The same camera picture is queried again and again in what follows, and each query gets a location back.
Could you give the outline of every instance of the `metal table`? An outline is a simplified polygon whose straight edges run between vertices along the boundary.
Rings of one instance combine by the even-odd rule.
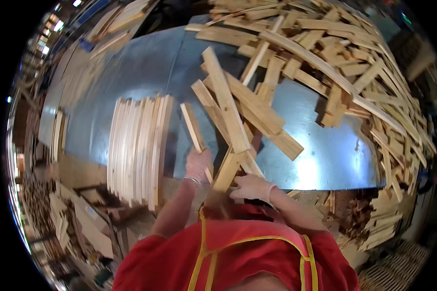
[[[204,23],[207,17],[191,22]],[[215,49],[222,67],[239,77],[249,59],[238,55],[237,48],[221,43],[195,39],[195,32],[184,26],[151,33],[131,40],[116,54],[107,58],[104,71],[94,88],[85,93],[69,113],[65,150],[76,156],[107,164],[110,124],[117,98],[140,100],[156,93],[171,94],[176,103],[170,121],[166,149],[165,175],[182,178],[186,155],[192,146],[179,104],[189,102],[199,121],[207,147],[215,158],[219,152],[213,123],[207,116],[191,85],[206,76],[199,65],[201,53]],[[256,79],[265,71],[259,68]],[[314,111],[318,93],[297,82],[284,79],[277,86],[272,107],[286,121],[284,129],[303,147],[293,162],[266,137],[256,162],[265,177],[282,189],[357,189],[380,186],[371,157],[373,143],[360,134],[361,122],[344,116],[339,128],[322,128],[315,123]]]

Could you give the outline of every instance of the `bracelet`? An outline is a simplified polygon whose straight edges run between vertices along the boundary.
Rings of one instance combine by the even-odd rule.
[[[194,178],[192,178],[192,177],[184,177],[183,179],[190,179],[191,181],[193,181],[194,183],[196,183],[196,185],[197,185],[198,187],[201,185],[201,183],[200,183],[198,180],[196,180],[196,179],[194,179]]]

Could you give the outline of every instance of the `red apron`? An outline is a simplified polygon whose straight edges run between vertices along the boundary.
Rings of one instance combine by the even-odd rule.
[[[212,290],[212,284],[219,253],[226,247],[239,243],[262,239],[279,239],[295,247],[301,255],[300,274],[302,291],[317,291],[317,270],[311,242],[305,235],[300,235],[285,224],[262,220],[210,220],[204,217],[203,209],[199,211],[201,220],[201,250],[188,285],[188,291],[196,289],[199,273],[204,258],[211,256],[207,272],[205,290]]]

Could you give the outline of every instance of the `worker's right hand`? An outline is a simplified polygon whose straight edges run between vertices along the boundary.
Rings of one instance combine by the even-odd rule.
[[[206,183],[205,169],[210,163],[212,153],[206,149],[199,153],[194,147],[191,148],[186,158],[186,177],[196,179],[199,183]]]
[[[235,183],[238,184],[238,189],[230,193],[233,199],[260,199],[267,203],[270,202],[270,191],[277,187],[275,184],[259,178],[256,175],[247,175],[243,177],[235,177]]]

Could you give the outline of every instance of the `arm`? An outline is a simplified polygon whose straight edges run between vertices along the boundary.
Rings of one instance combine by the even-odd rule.
[[[163,207],[151,230],[151,235],[170,238],[185,228],[191,211],[192,200],[200,183],[207,181],[205,169],[210,162],[211,153],[206,149],[198,153],[191,149],[186,160],[186,177],[178,186],[173,198]]]
[[[239,189],[230,194],[231,198],[260,199],[273,204],[286,224],[298,233],[312,235],[320,231],[328,231],[311,211],[304,209],[275,184],[254,175],[235,177],[235,182]]]

